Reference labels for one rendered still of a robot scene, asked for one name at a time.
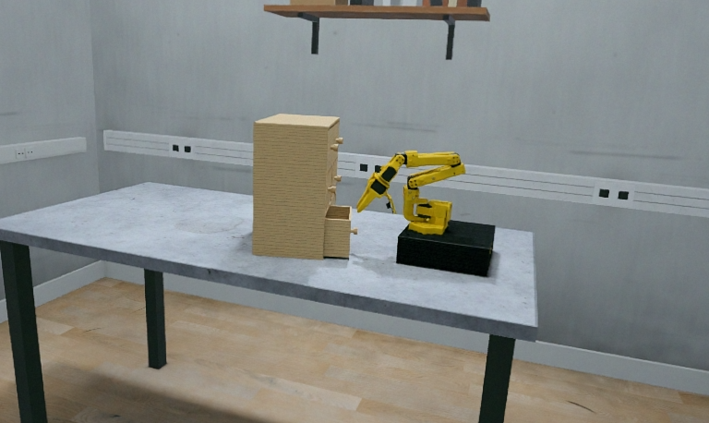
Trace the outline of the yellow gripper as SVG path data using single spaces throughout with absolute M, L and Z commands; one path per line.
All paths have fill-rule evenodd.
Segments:
M 389 203 L 386 203 L 387 209 L 392 206 L 391 210 L 393 210 L 392 212 L 396 214 L 391 195 L 387 193 L 390 185 L 382 180 L 378 173 L 373 173 L 367 183 L 367 189 L 357 204 L 357 212 L 359 213 L 364 210 L 374 198 L 380 199 L 385 195 L 389 200 Z

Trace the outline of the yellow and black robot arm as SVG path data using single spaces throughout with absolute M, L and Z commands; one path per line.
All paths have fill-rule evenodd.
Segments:
M 423 155 L 425 156 L 419 157 Z M 393 161 L 394 158 L 395 161 Z M 392 161 L 393 163 L 391 163 Z M 379 177 L 389 184 L 398 174 L 398 170 L 403 164 L 405 164 L 407 168 L 427 165 L 445 165 L 409 175 L 407 177 L 407 185 L 403 186 L 403 217 L 408 222 L 413 221 L 409 223 L 409 230 L 413 230 L 424 235 L 442 235 L 448 226 L 446 214 L 450 203 L 447 201 L 428 201 L 428 199 L 418 198 L 418 193 L 420 193 L 418 187 L 435 183 L 453 176 L 465 174 L 465 167 L 464 164 L 461 163 L 459 154 L 456 152 L 421 154 L 418 154 L 417 151 L 398 152 L 395 153 L 395 155 L 385 166 L 382 165 L 380 168 L 381 171 L 379 173 Z M 414 215 L 414 204 L 417 204 L 417 215 Z

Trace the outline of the tan wooden chest of drawers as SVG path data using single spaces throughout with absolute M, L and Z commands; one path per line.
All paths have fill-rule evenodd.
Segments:
M 327 171 L 328 135 L 336 122 L 282 114 L 254 122 L 252 255 L 323 260 L 327 173 L 338 158 Z

